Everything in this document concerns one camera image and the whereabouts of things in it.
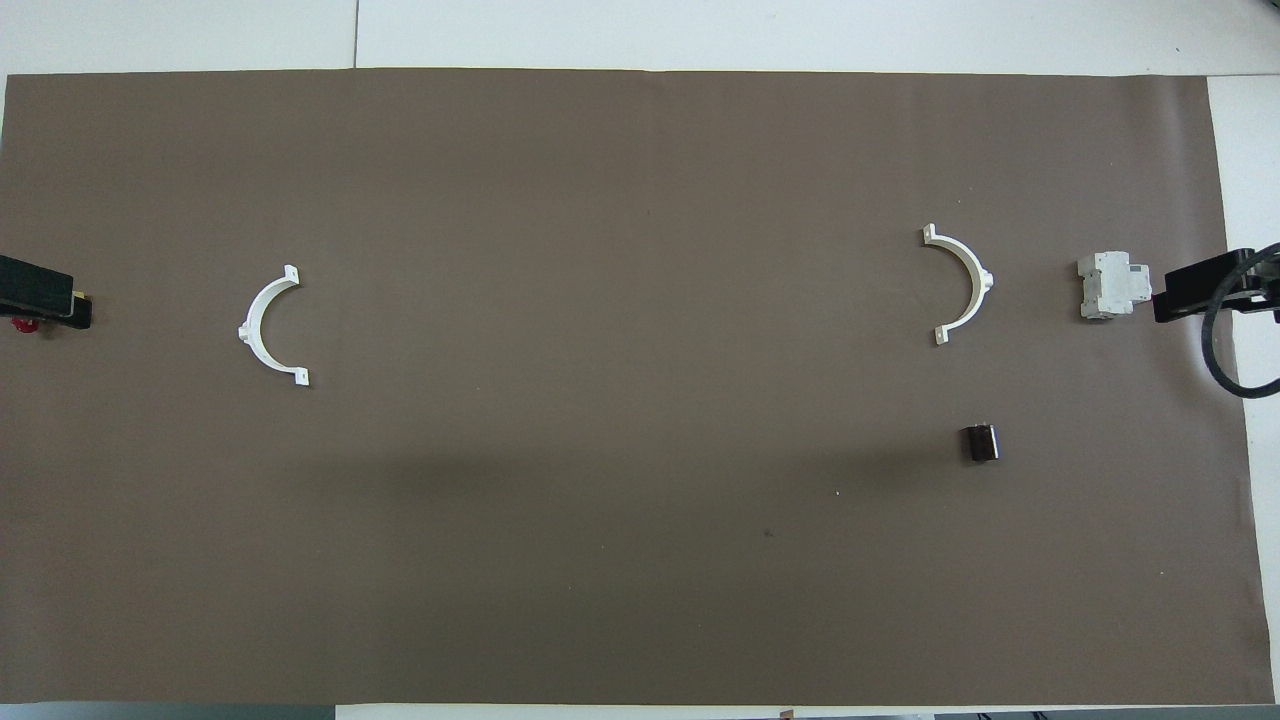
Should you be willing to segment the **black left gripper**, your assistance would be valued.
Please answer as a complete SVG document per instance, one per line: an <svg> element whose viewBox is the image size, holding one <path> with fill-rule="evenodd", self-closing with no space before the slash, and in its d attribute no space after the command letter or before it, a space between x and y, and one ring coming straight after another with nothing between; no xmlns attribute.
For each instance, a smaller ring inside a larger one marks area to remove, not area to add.
<svg viewBox="0 0 1280 720"><path fill-rule="evenodd" d="M1 255L1 313L4 316L29 316L26 305L72 306L70 313L33 315L29 320L40 325L63 325L87 331L93 323L93 304L90 299L76 299L74 278L67 273Z"/></svg>

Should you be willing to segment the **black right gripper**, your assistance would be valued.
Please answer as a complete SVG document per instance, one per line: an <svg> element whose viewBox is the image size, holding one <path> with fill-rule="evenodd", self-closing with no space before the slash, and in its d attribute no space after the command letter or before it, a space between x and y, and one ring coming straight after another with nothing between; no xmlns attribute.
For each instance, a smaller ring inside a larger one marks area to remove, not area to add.
<svg viewBox="0 0 1280 720"><path fill-rule="evenodd" d="M1152 297L1153 318L1170 323L1197 314L1210 314L1210 301L1219 286L1252 254L1236 249L1179 268L1165 274L1165 290ZM1251 300L1251 279L1258 293ZM1270 313L1279 323L1279 255L1270 254L1251 270L1251 278L1231 279L1217 304L1222 310L1239 310L1251 302L1252 313Z"/></svg>

